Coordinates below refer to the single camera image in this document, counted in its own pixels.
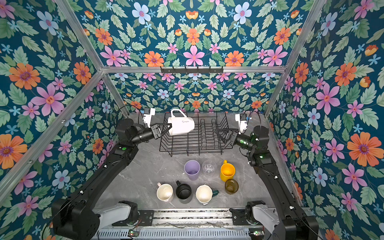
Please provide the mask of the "white ceramic mug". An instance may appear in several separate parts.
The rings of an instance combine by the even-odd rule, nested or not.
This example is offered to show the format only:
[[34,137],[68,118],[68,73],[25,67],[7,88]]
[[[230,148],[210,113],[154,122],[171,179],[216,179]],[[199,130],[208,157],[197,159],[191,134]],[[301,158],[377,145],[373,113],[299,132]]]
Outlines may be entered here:
[[[174,112],[179,112],[182,116],[176,117]],[[195,129],[194,119],[187,117],[187,115],[180,109],[171,110],[171,116],[168,118],[168,124],[172,125],[169,130],[169,134],[171,136],[188,134]]]

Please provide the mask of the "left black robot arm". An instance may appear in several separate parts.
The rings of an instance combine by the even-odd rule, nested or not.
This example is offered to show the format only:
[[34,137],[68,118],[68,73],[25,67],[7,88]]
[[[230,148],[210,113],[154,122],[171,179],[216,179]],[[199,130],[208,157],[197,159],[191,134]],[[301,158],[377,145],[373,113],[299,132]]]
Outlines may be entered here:
[[144,128],[132,119],[122,119],[116,127],[119,142],[98,170],[66,200],[59,199],[52,205],[53,231],[56,235],[72,240],[90,240],[99,229],[117,222],[135,224],[139,220],[138,205],[120,201],[114,206],[95,209],[95,205],[115,177],[125,169],[138,153],[138,145],[159,139],[172,124],[154,124]]

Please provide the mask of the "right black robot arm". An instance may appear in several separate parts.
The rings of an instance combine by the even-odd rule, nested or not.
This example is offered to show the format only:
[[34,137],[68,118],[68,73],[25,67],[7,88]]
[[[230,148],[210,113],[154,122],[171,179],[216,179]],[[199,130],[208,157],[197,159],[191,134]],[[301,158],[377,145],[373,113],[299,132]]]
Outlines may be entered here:
[[248,202],[248,222],[261,223],[268,232],[266,240],[317,240],[319,224],[309,216],[293,197],[283,181],[276,160],[268,149],[269,129],[255,126],[250,135],[240,134],[235,129],[214,131],[219,139],[231,146],[247,150],[250,166],[265,184],[275,206],[271,211],[263,201]]

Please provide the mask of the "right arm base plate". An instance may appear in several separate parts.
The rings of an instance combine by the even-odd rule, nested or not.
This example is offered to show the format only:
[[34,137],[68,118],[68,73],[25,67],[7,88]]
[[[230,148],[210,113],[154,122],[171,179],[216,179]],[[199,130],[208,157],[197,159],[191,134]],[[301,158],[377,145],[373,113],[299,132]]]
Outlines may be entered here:
[[254,226],[257,224],[257,222],[250,221],[247,218],[245,209],[230,208],[229,211],[232,214],[232,222],[234,226]]

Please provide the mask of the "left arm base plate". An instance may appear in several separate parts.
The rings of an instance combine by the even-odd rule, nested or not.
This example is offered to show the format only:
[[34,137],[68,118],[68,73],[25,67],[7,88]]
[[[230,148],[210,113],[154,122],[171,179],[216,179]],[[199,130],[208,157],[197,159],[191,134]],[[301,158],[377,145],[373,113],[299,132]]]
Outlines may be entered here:
[[128,226],[151,226],[154,220],[154,210],[133,210],[126,219]]

